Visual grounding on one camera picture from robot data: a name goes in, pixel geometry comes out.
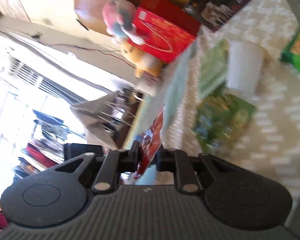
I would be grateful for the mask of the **pink blue plush toy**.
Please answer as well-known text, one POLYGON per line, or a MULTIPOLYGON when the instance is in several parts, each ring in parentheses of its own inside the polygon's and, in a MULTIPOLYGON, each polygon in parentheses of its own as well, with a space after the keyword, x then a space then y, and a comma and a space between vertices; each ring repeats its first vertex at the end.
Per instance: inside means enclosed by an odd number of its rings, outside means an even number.
POLYGON ((127 0, 110 0, 104 5, 103 20, 114 44, 119 45, 128 38, 137 45, 144 44, 144 39, 136 33, 133 24, 135 14, 135 5, 127 0))

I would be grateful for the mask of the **yellow duck plush toy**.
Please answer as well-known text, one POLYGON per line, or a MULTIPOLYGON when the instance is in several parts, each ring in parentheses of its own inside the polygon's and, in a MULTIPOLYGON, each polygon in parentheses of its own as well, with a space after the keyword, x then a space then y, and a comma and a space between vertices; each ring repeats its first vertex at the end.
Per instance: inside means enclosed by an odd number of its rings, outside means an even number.
POLYGON ((141 78, 144 73, 159 77, 165 63, 124 40, 120 44, 122 55, 135 65, 135 76, 141 78))

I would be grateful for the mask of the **red snack packet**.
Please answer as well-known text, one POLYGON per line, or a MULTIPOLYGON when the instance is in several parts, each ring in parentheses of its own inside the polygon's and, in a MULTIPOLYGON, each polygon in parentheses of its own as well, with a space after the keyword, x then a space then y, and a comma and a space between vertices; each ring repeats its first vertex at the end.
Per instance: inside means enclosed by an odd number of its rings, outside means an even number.
POLYGON ((163 127, 163 108, 157 114, 149 129, 143 136, 141 142, 141 161, 138 164, 137 171, 134 173, 133 178, 139 179, 147 170, 152 160, 154 159, 157 151, 161 146, 161 130, 163 127))

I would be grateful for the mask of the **dark green snack packet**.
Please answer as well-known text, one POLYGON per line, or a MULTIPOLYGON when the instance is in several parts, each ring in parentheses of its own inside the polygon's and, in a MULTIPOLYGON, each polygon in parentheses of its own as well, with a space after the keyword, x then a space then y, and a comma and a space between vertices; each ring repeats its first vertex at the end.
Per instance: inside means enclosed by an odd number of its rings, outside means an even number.
POLYGON ((193 132, 203 153, 227 154, 252 120, 256 107, 233 94, 214 91, 197 107, 193 132))

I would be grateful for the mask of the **white enamel mug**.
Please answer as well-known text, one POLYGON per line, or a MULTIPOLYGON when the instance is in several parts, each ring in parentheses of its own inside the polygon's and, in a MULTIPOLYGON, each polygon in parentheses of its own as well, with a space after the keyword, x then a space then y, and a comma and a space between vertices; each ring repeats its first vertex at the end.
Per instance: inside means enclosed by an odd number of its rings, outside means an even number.
POLYGON ((147 72, 144 72, 142 77, 134 86, 133 96, 139 101, 143 101, 143 96, 156 96, 158 89, 161 86, 161 78, 155 77, 147 72))

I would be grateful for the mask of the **red gift box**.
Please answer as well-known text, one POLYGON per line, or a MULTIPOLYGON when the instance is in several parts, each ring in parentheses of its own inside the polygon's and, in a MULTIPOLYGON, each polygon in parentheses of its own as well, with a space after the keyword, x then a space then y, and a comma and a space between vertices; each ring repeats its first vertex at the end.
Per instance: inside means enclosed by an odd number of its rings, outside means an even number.
POLYGON ((143 51, 170 63, 196 39, 200 22, 168 0, 143 0, 133 24, 143 51))

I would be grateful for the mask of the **white round jelly cup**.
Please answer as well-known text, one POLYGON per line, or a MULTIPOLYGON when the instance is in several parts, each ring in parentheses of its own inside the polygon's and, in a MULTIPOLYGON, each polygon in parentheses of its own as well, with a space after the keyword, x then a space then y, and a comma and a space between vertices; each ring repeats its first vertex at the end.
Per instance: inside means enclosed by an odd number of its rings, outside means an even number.
POLYGON ((248 41, 231 41, 228 50, 227 87, 245 95, 256 93, 265 49, 248 41))

